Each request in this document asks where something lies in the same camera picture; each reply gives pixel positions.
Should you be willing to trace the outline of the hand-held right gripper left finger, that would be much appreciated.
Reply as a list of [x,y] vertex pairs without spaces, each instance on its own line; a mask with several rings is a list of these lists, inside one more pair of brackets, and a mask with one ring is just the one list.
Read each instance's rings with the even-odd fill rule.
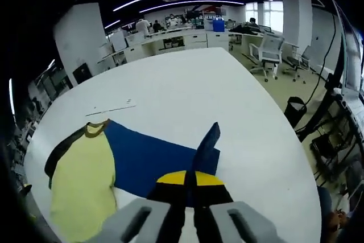
[[147,198],[137,198],[108,217],[91,242],[179,242],[185,223],[185,171],[159,178]]

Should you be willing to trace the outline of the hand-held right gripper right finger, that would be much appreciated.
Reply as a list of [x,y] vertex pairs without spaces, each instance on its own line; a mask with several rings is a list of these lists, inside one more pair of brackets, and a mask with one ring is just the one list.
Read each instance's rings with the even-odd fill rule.
[[243,201],[234,201],[219,178],[189,174],[194,225],[200,242],[284,242],[268,218]]

